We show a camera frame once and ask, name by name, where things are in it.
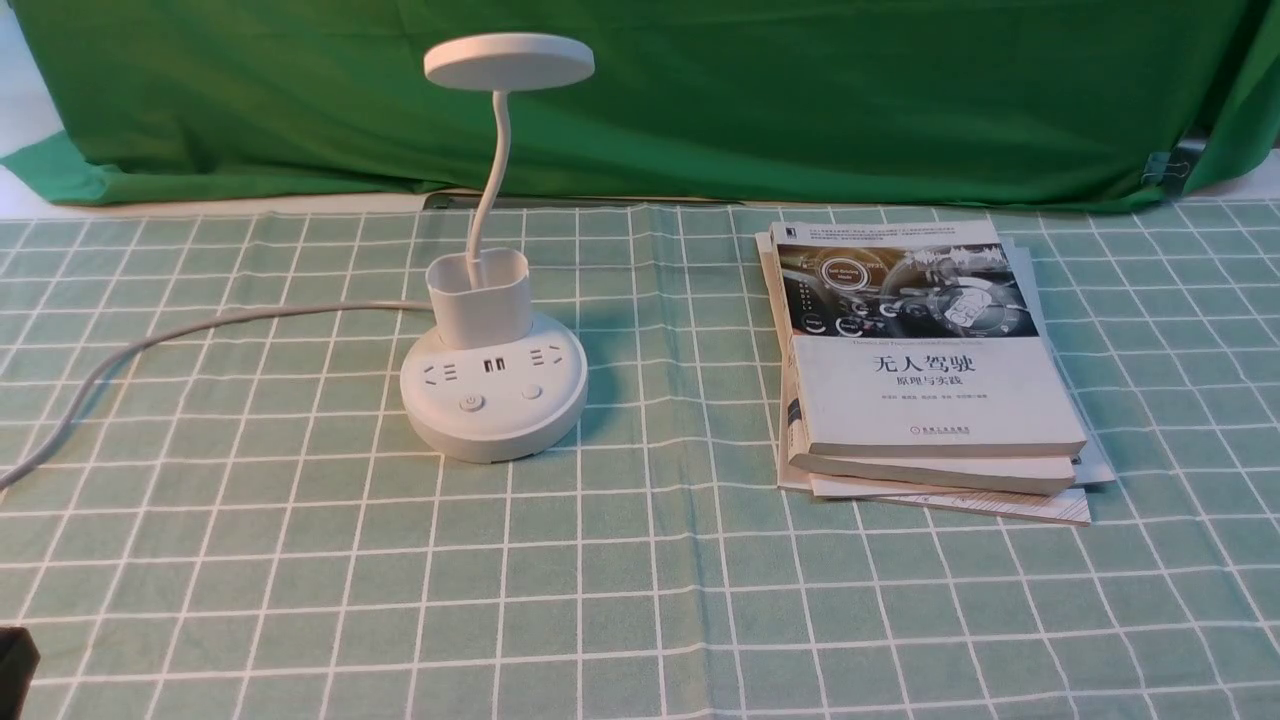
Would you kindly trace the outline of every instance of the book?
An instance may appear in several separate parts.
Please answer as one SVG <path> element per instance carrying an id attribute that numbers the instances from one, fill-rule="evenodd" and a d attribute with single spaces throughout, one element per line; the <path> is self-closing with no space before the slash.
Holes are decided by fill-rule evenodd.
<path id="1" fill-rule="evenodd" d="M 1062 459 L 1084 446 L 989 222 L 774 223 L 771 241 L 805 430 L 794 452 Z"/>
<path id="2" fill-rule="evenodd" d="M 765 233 L 756 236 L 758 242 L 762 240 L 767 243 L 768 236 Z M 1023 282 L 1023 290 L 1032 310 L 1033 320 L 1041 331 L 1042 337 L 1046 337 L 1043 334 L 1046 328 L 1044 316 L 1036 287 L 1036 273 L 1030 254 L 1025 249 L 1011 245 L 1006 246 L 1006 254 Z M 783 374 L 783 383 L 787 383 L 788 379 L 791 378 Z M 787 423 L 786 409 L 788 405 L 786 384 L 783 384 L 781 396 L 780 427 L 785 427 Z M 1075 484 L 1071 489 L 1053 496 L 1009 492 L 974 492 L 965 488 L 946 486 L 934 487 L 908 482 L 872 480 L 858 477 L 837 477 L 809 473 L 786 462 L 788 456 L 786 433 L 782 433 L 780 445 L 778 486 L 785 489 L 812 492 L 815 497 L 820 497 L 823 500 L 877 500 L 897 505 L 1002 515 L 1009 518 L 1071 525 L 1087 525 L 1091 521 L 1084 488 L 1098 483 L 1114 482 L 1116 479 L 1115 471 L 1111 469 L 1111 465 L 1102 454 L 1097 439 L 1092 437 L 1092 434 L 1089 436 L 1084 448 L 1075 459 L 1073 459 Z"/>
<path id="3" fill-rule="evenodd" d="M 762 265 L 768 268 L 776 263 L 773 243 L 768 233 L 759 233 L 755 237 L 756 249 L 760 254 Z M 1027 264 L 1023 274 L 1030 273 L 1030 258 L 1025 258 Z M 769 291 L 769 305 L 773 311 L 774 327 L 778 329 L 778 343 L 786 352 L 788 342 L 790 324 L 786 320 L 786 310 L 780 301 L 782 295 L 778 287 L 778 278 L 768 272 L 764 273 L 765 286 Z M 1034 277 L 1029 278 L 1032 286 L 1029 292 L 1034 292 Z M 785 374 L 794 378 L 795 373 L 790 364 L 783 365 Z M 783 397 L 788 404 L 788 413 L 781 424 L 782 433 L 788 436 L 788 462 L 799 469 L 828 475 L 854 475 L 874 480 L 899 480 L 900 493 L 919 492 L 911 491 L 909 483 L 925 483 L 938 487 L 951 487 L 955 489 L 1004 489 L 1011 492 L 1038 492 L 1048 493 L 1065 489 L 1075 480 L 1075 466 L 1073 457 L 1015 457 L 1015 459 L 978 459 L 978 457 L 838 457 L 805 452 L 806 423 L 804 414 L 796 400 L 794 380 L 783 384 Z M 881 489 L 891 489 L 892 486 L 882 486 Z"/>

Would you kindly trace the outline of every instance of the lamp head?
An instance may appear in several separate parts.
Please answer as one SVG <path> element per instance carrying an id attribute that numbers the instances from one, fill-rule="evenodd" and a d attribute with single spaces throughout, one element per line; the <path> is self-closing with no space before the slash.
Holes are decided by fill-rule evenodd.
<path id="1" fill-rule="evenodd" d="M 503 32 L 442 42 L 428 50 L 422 69 L 440 87 L 517 92 L 581 82 L 595 72 L 595 56 L 568 37 Z"/>

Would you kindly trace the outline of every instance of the white pen holder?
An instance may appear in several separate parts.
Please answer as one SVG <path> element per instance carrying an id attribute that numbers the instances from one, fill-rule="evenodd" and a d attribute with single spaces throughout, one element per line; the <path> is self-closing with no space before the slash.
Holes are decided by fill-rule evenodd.
<path id="1" fill-rule="evenodd" d="M 453 350 L 515 342 L 532 327 L 529 260 L 509 247 L 480 251 L 485 287 L 471 290 L 466 254 L 445 255 L 426 269 L 440 341 Z"/>

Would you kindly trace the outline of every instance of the black object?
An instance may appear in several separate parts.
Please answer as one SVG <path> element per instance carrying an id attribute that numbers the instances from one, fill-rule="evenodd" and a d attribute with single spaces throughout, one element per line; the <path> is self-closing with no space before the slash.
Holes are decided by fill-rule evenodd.
<path id="1" fill-rule="evenodd" d="M 0 720 L 18 720 L 40 652 L 26 628 L 0 628 Z"/>

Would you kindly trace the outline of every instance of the green checkered tablecloth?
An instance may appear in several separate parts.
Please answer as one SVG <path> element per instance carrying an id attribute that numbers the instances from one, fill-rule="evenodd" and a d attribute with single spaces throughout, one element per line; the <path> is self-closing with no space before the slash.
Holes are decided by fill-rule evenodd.
<path id="1" fill-rule="evenodd" d="M 412 433 L 429 316 L 174 342 L 0 497 L 0 624 L 42 719 L 1280 716 L 1280 214 L 995 214 L 1123 480 L 1044 527 L 777 491 L 751 233 L 785 217 L 503 211 L 589 406 L 494 466 Z M 425 297 L 468 215 L 0 222 L 0 465 L 122 342 L 219 310 Z"/>

